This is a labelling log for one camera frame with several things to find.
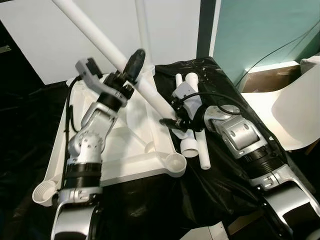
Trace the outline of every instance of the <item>white wall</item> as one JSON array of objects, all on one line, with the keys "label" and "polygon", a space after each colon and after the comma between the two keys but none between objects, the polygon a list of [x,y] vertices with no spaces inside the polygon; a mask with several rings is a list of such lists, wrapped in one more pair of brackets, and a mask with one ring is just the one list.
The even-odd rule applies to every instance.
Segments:
[{"label": "white wall", "polygon": [[[140,47],[134,0],[76,2],[127,57]],[[145,7],[154,63],[196,58],[200,0],[145,0]],[[115,70],[50,0],[0,3],[0,19],[45,84],[76,76],[81,58]]]}]

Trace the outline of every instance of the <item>teal wall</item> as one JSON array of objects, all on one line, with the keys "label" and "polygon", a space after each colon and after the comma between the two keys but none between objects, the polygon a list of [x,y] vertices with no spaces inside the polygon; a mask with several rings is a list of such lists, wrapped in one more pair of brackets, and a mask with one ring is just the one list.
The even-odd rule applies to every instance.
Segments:
[{"label": "teal wall", "polygon": [[[221,0],[213,58],[237,83],[245,68],[302,35],[319,19],[320,0]],[[320,47],[319,30],[320,24],[304,40],[291,43],[259,65],[312,56]]]}]

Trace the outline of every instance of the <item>short white pipe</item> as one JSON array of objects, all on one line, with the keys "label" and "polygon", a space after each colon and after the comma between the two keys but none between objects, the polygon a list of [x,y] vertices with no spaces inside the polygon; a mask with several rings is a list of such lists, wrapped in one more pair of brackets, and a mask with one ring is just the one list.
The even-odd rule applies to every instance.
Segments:
[{"label": "short white pipe", "polygon": [[152,61],[145,1],[135,0],[135,10],[136,10],[136,17],[138,20],[141,46],[145,50],[145,60],[144,60],[143,70],[151,71],[152,75],[154,76],[155,65],[153,64],[153,61]]},{"label": "short white pipe", "polygon": [[[175,85],[178,87],[182,84],[183,79],[180,73],[175,75]],[[198,143],[194,136],[194,131],[188,129],[186,132],[182,132],[177,129],[173,129],[172,132],[181,139],[180,151],[186,158],[193,158],[199,154]]]},{"label": "short white pipe", "polygon": [[200,166],[203,170],[208,170],[211,168],[211,164],[205,130],[196,131],[195,139],[198,142]]},{"label": "short white pipe", "polygon": [[[190,72],[185,76],[185,81],[196,91],[198,90],[198,75],[194,72]],[[195,139],[198,142],[198,149],[199,149],[199,161],[200,166],[203,170],[208,170],[211,168],[208,146],[207,146],[207,139],[205,130],[200,132],[195,132]]]},{"label": "short white pipe", "polygon": [[[123,72],[127,58],[105,36],[105,34],[88,18],[72,0],[52,0],[62,12],[83,32],[83,34],[100,50],[100,52],[120,71]],[[134,88],[142,97],[166,119],[176,119],[173,108],[140,74]]]}]

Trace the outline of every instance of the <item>black plastic sheet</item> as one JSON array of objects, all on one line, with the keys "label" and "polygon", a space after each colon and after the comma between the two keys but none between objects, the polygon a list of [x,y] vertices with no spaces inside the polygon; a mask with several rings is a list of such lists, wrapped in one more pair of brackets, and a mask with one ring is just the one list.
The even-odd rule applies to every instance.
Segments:
[{"label": "black plastic sheet", "polygon": [[[198,74],[200,91],[214,90],[243,101],[230,80],[210,57],[156,66],[154,79],[157,90],[168,101],[176,88],[175,75],[181,73],[184,78],[190,72]],[[11,203],[10,210],[0,212],[0,219],[5,219],[2,233],[5,239],[50,239],[55,209],[33,203],[31,194],[34,187],[42,181],[56,134],[44,129],[48,126],[50,129],[58,128],[56,115],[57,111],[62,111],[65,90],[66,87],[57,90],[64,94],[54,94],[53,90],[55,101],[59,99],[59,105],[48,109],[44,107],[51,102],[43,101],[46,94],[35,95],[39,106],[33,107],[41,109],[42,106],[42,111],[36,111],[38,118],[32,118],[24,124],[21,133],[11,133],[14,136],[11,135],[10,138],[22,137],[28,146],[9,146],[7,151],[14,149],[19,152],[12,161],[19,162],[29,156],[30,146],[35,147],[36,154],[31,159],[28,158],[26,165],[21,163],[19,170],[8,168],[12,174],[29,171],[31,176],[23,179],[17,177],[13,183],[23,193],[22,196],[9,194],[4,198],[6,202],[2,206]],[[212,97],[202,100],[208,105],[215,103]],[[20,121],[31,118],[32,114],[32,111],[25,112]],[[180,140],[171,136],[175,148],[180,151]],[[227,226],[237,217],[259,208],[259,199],[251,191],[246,173],[232,158],[226,146],[209,132],[206,132],[206,137],[211,163],[209,170],[202,170],[198,157],[194,157],[187,159],[185,174],[180,178],[162,174],[104,187],[101,203],[105,209],[106,239],[178,240],[190,229],[212,226],[220,221]],[[23,187],[17,188],[21,181]],[[0,194],[5,195],[9,188],[7,191],[2,190]]]}]

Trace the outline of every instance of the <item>white plastic tray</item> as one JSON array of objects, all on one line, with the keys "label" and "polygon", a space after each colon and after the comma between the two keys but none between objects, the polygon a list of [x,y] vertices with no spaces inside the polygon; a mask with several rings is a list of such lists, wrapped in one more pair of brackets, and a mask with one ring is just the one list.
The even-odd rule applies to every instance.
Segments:
[{"label": "white plastic tray", "polygon": [[[81,119],[98,95],[88,89],[83,81],[72,90],[74,124],[80,129]],[[33,191],[32,199],[43,206],[52,205],[52,196],[61,186],[65,156],[65,109],[63,110],[48,168],[42,183]],[[101,154],[100,185],[107,186],[153,175],[166,173],[180,177],[185,173],[187,161],[176,153],[169,130],[159,124],[159,114],[134,92],[106,138]],[[75,134],[70,128],[69,138]]]}]

